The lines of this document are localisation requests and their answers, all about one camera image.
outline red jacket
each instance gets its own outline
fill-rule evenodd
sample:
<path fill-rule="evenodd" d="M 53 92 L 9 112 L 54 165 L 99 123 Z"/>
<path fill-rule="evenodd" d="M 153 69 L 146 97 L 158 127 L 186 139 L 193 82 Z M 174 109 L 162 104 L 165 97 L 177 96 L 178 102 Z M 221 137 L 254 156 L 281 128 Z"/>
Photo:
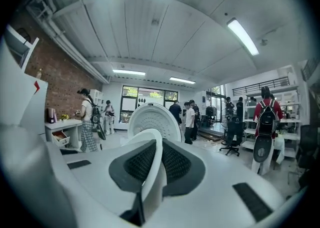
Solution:
<path fill-rule="evenodd" d="M 270 104 L 270 101 L 271 101 L 271 98 L 266 98 L 263 100 L 263 102 L 266 106 L 268 106 Z M 255 110 L 254 110 L 254 115 L 253 115 L 254 122 L 258 122 L 261 110 L 262 110 L 262 106 L 260 103 L 258 103 L 255 107 Z M 282 110 L 281 110 L 279 102 L 274 101 L 273 110 L 274 110 L 276 116 L 278 116 L 279 120 L 281 120 L 283 118 L 283 115 L 282 115 Z M 255 136 L 257 137 L 258 135 L 259 135 L 259 133 L 258 133 L 258 126 L 257 126 L 256 130 L 255 130 Z M 275 139 L 275 137 L 276 137 L 276 133 L 273 133 L 272 138 Z"/>

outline plaid pants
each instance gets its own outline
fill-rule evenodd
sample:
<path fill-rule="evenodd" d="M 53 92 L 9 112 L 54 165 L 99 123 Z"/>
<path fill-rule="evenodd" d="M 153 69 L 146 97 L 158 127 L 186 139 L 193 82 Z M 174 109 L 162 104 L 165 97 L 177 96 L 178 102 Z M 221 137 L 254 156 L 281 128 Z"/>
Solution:
<path fill-rule="evenodd" d="M 89 147 L 90 151 L 98 151 L 97 144 L 94 140 L 94 135 L 92 133 L 94 125 L 91 120 L 83 120 L 82 121 L 82 133 L 81 133 L 81 150 L 83 152 L 86 151 L 87 147 Z"/>

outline long hair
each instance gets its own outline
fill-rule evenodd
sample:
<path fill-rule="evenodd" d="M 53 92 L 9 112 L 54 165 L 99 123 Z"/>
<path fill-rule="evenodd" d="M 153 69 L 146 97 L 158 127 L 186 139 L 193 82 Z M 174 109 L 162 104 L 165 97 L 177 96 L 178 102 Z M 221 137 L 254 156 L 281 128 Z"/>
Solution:
<path fill-rule="evenodd" d="M 94 100 L 92 99 L 92 97 L 90 96 L 90 90 L 86 89 L 86 88 L 83 88 L 81 89 L 81 91 L 77 91 L 77 93 L 79 94 L 83 94 L 85 96 L 87 96 L 89 98 L 89 100 L 91 101 L 91 104 L 95 106 L 94 104 Z"/>

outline railing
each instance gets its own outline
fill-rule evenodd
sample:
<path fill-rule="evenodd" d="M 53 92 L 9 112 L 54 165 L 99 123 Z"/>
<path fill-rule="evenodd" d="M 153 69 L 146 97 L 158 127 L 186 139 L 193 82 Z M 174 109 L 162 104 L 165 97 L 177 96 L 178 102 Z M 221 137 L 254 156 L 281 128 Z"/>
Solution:
<path fill-rule="evenodd" d="M 254 91 L 259 91 L 261 90 L 261 87 L 263 86 L 268 86 L 269 88 L 275 88 L 275 87 L 280 87 L 280 86 L 288 86 L 289 79 L 288 77 L 283 77 L 283 78 L 277 78 L 269 81 L 265 81 L 262 83 L 257 83 L 249 86 L 243 86 L 239 88 L 232 89 L 233 91 L 233 96 L 237 95 L 242 95 L 243 93 L 252 93 Z"/>
<path fill-rule="evenodd" d="M 302 70 L 303 80 L 306 82 L 312 76 L 320 62 L 320 58 L 312 58 L 306 62 L 304 69 Z"/>

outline black shirt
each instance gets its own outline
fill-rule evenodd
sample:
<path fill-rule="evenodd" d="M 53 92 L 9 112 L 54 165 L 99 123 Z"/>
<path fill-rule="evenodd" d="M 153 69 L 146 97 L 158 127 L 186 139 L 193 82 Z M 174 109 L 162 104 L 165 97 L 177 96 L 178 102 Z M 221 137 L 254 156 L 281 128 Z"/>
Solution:
<path fill-rule="evenodd" d="M 243 114 L 244 114 L 244 103 L 243 102 L 237 102 L 236 103 L 236 116 L 242 118 Z"/>
<path fill-rule="evenodd" d="M 198 115 L 196 115 L 195 118 L 194 118 L 194 121 L 196 121 L 196 120 L 199 119 L 199 116 L 200 116 L 199 108 L 198 108 L 197 105 L 194 105 L 192 108 L 193 108 L 194 112 L 197 112 L 197 111 L 198 111 Z"/>
<path fill-rule="evenodd" d="M 172 113 L 174 118 L 179 123 L 179 120 L 180 120 L 179 113 L 181 112 L 181 107 L 178 104 L 174 103 L 170 106 L 169 111 Z"/>

